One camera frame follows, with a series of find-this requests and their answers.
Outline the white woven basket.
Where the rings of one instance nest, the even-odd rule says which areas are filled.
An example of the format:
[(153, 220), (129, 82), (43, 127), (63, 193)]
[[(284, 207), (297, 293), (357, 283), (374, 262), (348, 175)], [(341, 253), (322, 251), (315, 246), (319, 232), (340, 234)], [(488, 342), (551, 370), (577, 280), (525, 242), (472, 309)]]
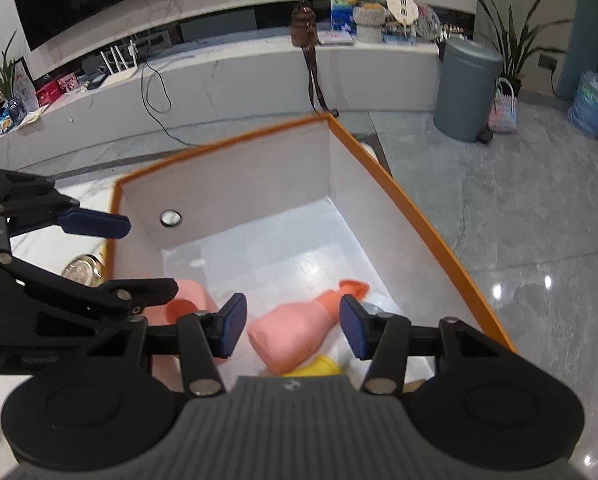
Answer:
[(386, 9), (380, 3), (364, 3), (353, 10), (356, 40), (364, 44), (380, 44), (386, 22)]

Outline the small potted plant left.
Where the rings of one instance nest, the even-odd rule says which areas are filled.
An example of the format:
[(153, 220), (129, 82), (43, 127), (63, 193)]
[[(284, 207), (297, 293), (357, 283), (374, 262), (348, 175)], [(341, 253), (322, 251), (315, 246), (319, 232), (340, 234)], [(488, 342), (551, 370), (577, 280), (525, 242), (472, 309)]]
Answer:
[(13, 32), (6, 46), (0, 46), (0, 97), (3, 99), (4, 111), (8, 113), (12, 123), (18, 126), (26, 114), (26, 108), (14, 91), (17, 61), (9, 55), (9, 50), (15, 36), (16, 33)]

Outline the round white paper fan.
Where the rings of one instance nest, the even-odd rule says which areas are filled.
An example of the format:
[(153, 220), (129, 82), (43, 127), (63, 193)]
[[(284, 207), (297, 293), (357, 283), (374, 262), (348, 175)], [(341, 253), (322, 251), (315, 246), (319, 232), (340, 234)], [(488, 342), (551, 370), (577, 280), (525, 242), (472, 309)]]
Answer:
[(419, 18), (417, 3), (414, 0), (387, 0), (387, 7), (388, 24), (405, 37), (414, 36), (413, 27)]

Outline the grey pedal trash bin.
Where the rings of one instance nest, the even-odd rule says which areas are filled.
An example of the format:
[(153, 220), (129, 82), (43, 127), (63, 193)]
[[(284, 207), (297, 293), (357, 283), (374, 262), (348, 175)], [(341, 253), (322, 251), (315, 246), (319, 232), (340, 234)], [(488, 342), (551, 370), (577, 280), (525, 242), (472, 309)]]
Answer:
[(452, 139), (488, 144), (488, 119), (503, 58), (491, 47), (450, 38), (443, 49), (433, 125)]

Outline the yellow tape measure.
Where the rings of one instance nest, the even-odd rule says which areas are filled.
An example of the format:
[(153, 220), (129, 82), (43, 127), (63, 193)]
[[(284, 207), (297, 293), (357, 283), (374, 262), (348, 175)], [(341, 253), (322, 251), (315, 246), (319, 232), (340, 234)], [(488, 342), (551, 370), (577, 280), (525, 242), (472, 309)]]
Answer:
[(337, 376), (342, 374), (340, 365), (330, 356), (320, 354), (316, 356), (310, 364), (300, 366), (284, 374), (284, 377), (323, 377), (323, 376)]

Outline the blue water jug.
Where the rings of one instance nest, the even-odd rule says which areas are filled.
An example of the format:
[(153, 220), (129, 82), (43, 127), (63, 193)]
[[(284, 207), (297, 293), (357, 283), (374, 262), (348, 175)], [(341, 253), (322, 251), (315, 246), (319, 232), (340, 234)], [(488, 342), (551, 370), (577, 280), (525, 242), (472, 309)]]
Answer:
[(567, 119), (584, 136), (598, 136), (598, 69), (581, 75)]

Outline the pink spray bottle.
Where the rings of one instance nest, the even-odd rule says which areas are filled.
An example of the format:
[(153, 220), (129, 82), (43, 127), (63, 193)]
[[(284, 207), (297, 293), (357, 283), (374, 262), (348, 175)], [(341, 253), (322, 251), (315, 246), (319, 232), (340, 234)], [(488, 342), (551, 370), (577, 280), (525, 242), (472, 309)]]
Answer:
[(365, 282), (342, 280), (336, 289), (311, 300), (280, 304), (249, 324), (250, 344), (272, 374), (290, 373), (320, 348), (339, 323), (341, 299), (350, 295), (362, 300), (368, 292)]

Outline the white wifi router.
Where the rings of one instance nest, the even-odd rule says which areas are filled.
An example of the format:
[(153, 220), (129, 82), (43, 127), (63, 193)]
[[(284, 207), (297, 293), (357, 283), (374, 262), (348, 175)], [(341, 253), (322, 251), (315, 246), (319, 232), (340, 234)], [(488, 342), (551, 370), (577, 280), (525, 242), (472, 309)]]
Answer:
[(102, 88), (128, 81), (138, 72), (138, 61), (133, 46), (124, 49), (112, 46), (108, 50), (101, 50), (99, 54), (104, 60), (106, 70)]

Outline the orange white storage box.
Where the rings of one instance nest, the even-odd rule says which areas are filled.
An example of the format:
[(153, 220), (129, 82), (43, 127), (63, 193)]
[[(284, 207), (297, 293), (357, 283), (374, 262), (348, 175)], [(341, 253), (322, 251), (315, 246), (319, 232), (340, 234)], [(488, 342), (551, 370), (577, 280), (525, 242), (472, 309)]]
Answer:
[(346, 278), (416, 325), (460, 318), (512, 345), (474, 281), (379, 162), (313, 116), (193, 148), (116, 181), (131, 232), (106, 245), (107, 278), (175, 278), (256, 320)]

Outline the green potted plant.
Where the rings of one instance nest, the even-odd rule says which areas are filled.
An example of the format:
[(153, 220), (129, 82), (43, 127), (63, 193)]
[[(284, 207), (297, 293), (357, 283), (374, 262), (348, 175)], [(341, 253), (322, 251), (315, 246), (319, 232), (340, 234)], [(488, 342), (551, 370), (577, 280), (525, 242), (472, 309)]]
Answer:
[(532, 55), (538, 53), (567, 53), (561, 47), (538, 46), (535, 43), (540, 33), (544, 32), (544, 30), (571, 22), (571, 18), (560, 18), (559, 20), (534, 24), (532, 22), (534, 14), (542, 1), (533, 1), (522, 25), (517, 27), (512, 6), (508, 6), (507, 21), (504, 21), (503, 14), (498, 10), (498, 6), (494, 0), (477, 0), (478, 7), (485, 13), (485, 16), (493, 26), (495, 36), (494, 47), (503, 59), (500, 76), (512, 85), (510, 93), (513, 96), (518, 96), (521, 90), (521, 72)]

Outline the gold round jar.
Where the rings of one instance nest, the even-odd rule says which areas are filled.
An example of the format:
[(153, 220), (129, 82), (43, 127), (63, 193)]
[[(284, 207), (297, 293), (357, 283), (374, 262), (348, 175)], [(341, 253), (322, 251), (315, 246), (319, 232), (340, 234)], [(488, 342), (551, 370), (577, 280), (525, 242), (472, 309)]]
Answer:
[(75, 283), (88, 287), (97, 287), (104, 281), (103, 270), (104, 265), (97, 256), (84, 254), (68, 263), (61, 275)]

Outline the woven pastel basket bag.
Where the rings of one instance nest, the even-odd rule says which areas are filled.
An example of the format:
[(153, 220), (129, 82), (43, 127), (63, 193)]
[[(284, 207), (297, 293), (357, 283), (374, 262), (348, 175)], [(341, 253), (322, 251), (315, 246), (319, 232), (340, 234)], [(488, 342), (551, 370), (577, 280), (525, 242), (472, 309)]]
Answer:
[(512, 133), (517, 130), (517, 98), (512, 84), (506, 78), (500, 77), (496, 81), (488, 127), (496, 133)]

